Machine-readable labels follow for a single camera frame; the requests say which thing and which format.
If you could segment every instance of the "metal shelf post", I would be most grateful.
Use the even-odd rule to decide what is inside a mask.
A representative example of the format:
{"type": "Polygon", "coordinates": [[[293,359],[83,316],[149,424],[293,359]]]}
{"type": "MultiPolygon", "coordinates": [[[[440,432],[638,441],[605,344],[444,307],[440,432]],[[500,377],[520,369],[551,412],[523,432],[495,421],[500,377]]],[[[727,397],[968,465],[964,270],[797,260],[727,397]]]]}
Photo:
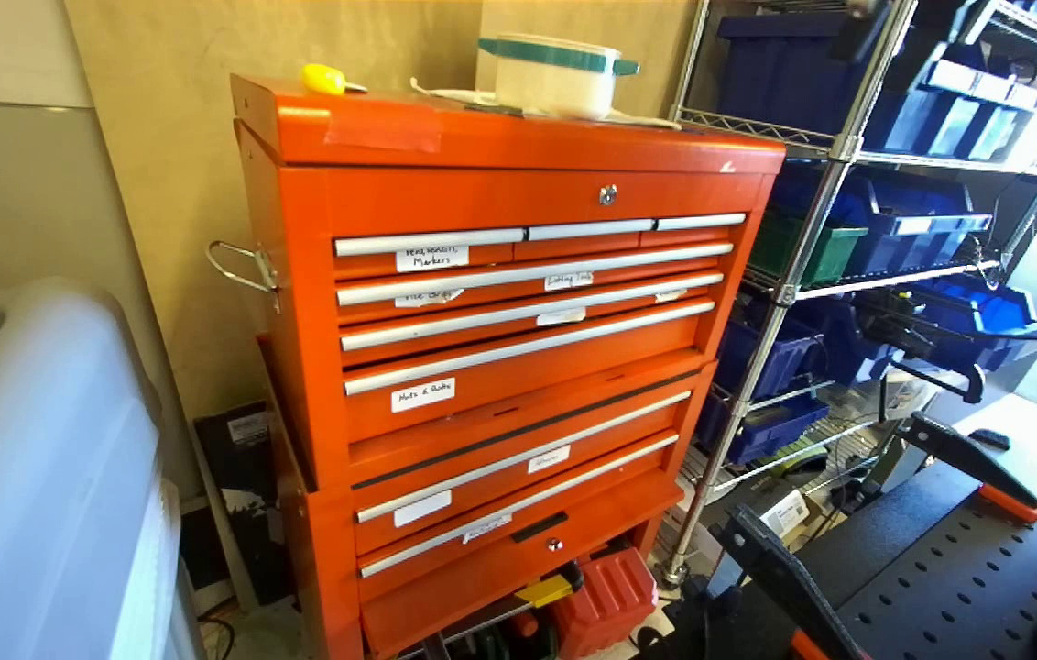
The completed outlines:
{"type": "Polygon", "coordinates": [[[886,65],[892,65],[892,60],[900,51],[900,43],[904,43],[904,38],[910,38],[913,14],[916,14],[916,0],[897,0],[897,2],[892,8],[892,14],[886,14],[886,25],[884,25],[878,39],[875,39],[871,63],[867,63],[867,71],[866,71],[866,76],[860,76],[860,85],[856,85],[856,94],[853,94],[853,102],[851,102],[848,124],[842,124],[842,131],[836,135],[833,167],[823,172],[823,181],[822,181],[822,187],[817,187],[817,198],[812,198],[807,231],[798,234],[792,267],[787,267],[787,276],[783,276],[783,281],[779,281],[779,289],[776,289],[776,300],[773,300],[773,313],[768,313],[767,331],[764,331],[764,338],[760,338],[760,348],[755,348],[755,357],[749,359],[742,393],[737,393],[737,398],[732,398],[732,406],[728,406],[728,418],[727,418],[727,424],[722,424],[722,432],[720,432],[716,456],[710,456],[710,461],[707,461],[707,470],[702,470],[702,478],[700,478],[700,485],[698,485],[698,490],[693,490],[693,507],[689,507],[689,514],[684,514],[683,534],[678,534],[678,542],[674,542],[674,549],[669,549],[669,561],[666,561],[666,579],[669,579],[669,584],[683,579],[683,566],[684,566],[693,531],[698,531],[698,524],[700,524],[700,514],[702,514],[702,507],[710,502],[716,478],[722,474],[727,456],[728,456],[728,446],[732,446],[732,436],[737,436],[737,430],[742,430],[742,418],[743,418],[749,406],[753,406],[753,393],[755,393],[755,386],[760,386],[760,377],[764,377],[764,369],[767,369],[767,359],[768,359],[768,352],[773,352],[773,344],[776,344],[776,333],[779,333],[779,325],[783,325],[792,305],[798,300],[801,270],[807,270],[811,253],[812,253],[812,247],[817,247],[817,238],[822,238],[822,231],[823,231],[823,221],[829,221],[829,211],[833,211],[833,206],[836,206],[836,198],[839,198],[839,190],[842,190],[842,181],[848,181],[853,157],[860,154],[860,131],[866,131],[866,124],[867,124],[867,118],[871,118],[871,110],[875,110],[875,102],[878,102],[886,65]]]}

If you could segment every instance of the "red tool chest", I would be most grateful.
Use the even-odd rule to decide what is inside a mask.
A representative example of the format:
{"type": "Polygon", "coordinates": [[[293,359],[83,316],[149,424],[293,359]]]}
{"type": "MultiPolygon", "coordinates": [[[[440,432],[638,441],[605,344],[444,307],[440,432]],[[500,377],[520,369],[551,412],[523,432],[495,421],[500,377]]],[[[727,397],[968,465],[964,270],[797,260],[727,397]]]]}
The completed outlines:
{"type": "Polygon", "coordinates": [[[678,502],[783,151],[235,76],[279,485],[329,656],[398,656],[678,502]]]}

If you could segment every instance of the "wire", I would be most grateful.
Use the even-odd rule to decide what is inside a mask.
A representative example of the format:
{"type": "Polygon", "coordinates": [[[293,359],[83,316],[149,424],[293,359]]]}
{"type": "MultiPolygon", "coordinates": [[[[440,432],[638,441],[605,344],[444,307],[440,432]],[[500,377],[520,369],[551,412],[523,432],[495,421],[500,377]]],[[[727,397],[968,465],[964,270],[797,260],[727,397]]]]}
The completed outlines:
{"type": "Polygon", "coordinates": [[[224,628],[224,632],[229,632],[229,644],[224,644],[224,651],[220,651],[220,660],[229,660],[229,656],[230,656],[230,649],[235,649],[235,628],[230,628],[229,618],[198,618],[198,622],[215,622],[215,628],[224,628]]]}

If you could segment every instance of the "metal rack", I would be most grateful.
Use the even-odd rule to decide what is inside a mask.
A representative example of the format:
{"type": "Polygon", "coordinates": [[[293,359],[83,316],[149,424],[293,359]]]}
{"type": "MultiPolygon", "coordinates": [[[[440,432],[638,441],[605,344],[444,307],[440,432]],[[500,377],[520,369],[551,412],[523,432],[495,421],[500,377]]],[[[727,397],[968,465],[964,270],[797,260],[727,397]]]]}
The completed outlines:
{"type": "MultiPolygon", "coordinates": [[[[678,118],[684,124],[698,124],[698,129],[727,129],[727,131],[749,131],[749,135],[767,135],[767,138],[779,138],[787,144],[787,157],[811,157],[811,162],[823,162],[823,181],[817,187],[817,198],[811,206],[811,215],[807,215],[807,231],[798,234],[797,242],[797,258],[792,258],[792,267],[776,280],[767,280],[760,270],[749,276],[749,281],[764,294],[773,298],[773,313],[760,333],[760,348],[743,369],[743,381],[728,402],[728,415],[727,415],[727,424],[722,432],[716,436],[716,456],[707,461],[707,470],[700,474],[698,480],[698,494],[693,494],[693,507],[684,514],[684,524],[683,524],[683,534],[678,534],[678,547],[669,549],[669,561],[666,561],[666,579],[683,579],[683,566],[684,566],[684,549],[693,542],[693,531],[700,524],[700,514],[707,502],[716,502],[727,486],[720,485],[722,478],[722,465],[727,465],[727,456],[732,446],[732,436],[743,421],[743,415],[760,412],[760,406],[768,406],[768,402],[779,402],[779,398],[764,398],[755,402],[755,386],[767,369],[767,357],[773,352],[776,344],[776,333],[792,313],[792,305],[798,300],[812,300],[812,298],[839,298],[839,294],[860,294],[860,289],[878,289],[878,286],[900,286],[900,281],[927,281],[927,280],[947,280],[947,276],[968,276],[968,270],[991,270],[991,267],[1013,267],[1018,249],[1027,247],[1031,231],[1037,231],[1037,193],[1031,203],[1031,210],[1021,211],[1021,223],[1013,231],[1009,247],[999,249],[999,260],[980,260],[980,264],[955,264],[955,267],[938,267],[938,270],[913,270],[913,276],[892,276],[892,280],[866,280],[866,281],[839,281],[839,286],[812,286],[812,289],[801,289],[801,270],[811,264],[811,253],[823,231],[823,221],[836,206],[836,193],[842,187],[842,181],[851,175],[853,164],[897,164],[897,167],[949,167],[949,172],[987,172],[987,175],[1033,175],[1037,181],[1037,167],[1033,164],[1009,164],[1009,162],[959,162],[959,157],[920,157],[920,154],[878,154],[878,151],[866,151],[860,148],[860,135],[866,135],[866,124],[878,102],[878,90],[884,90],[884,76],[892,71],[892,60],[900,51],[904,38],[910,38],[910,25],[913,25],[913,14],[916,14],[920,0],[895,0],[886,12],[886,23],[875,38],[875,46],[871,46],[871,60],[860,73],[860,85],[856,85],[856,94],[851,102],[851,115],[839,129],[839,135],[829,135],[829,131],[807,131],[807,129],[792,129],[792,124],[767,124],[767,121],[749,121],[749,118],[728,118],[728,115],[707,115],[707,110],[678,110],[678,118]]],[[[980,43],[991,28],[999,28],[1009,38],[1021,38],[1027,43],[1037,46],[1037,14],[1027,14],[1021,8],[1009,2],[1009,0],[987,0],[968,23],[964,23],[964,32],[955,38],[959,43],[980,43]]],[[[689,87],[689,76],[693,76],[693,63],[684,63],[683,71],[683,90],[689,87]]],[[[732,485],[742,480],[753,480],[760,474],[767,474],[773,465],[755,465],[742,478],[732,478],[732,485]]]]}

